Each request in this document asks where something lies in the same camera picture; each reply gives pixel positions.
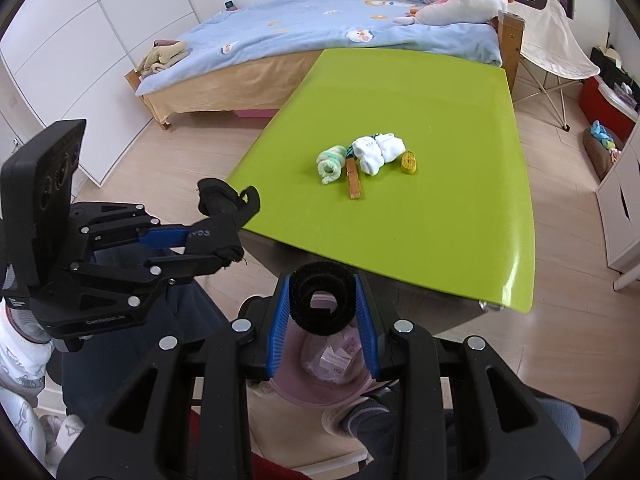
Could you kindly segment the grey gloved left hand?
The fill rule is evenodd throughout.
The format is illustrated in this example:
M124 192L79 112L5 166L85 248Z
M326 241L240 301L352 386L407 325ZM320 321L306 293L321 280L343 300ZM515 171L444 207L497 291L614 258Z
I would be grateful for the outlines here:
M5 304L1 306L1 345L24 366L46 364L53 350L51 336L32 312Z

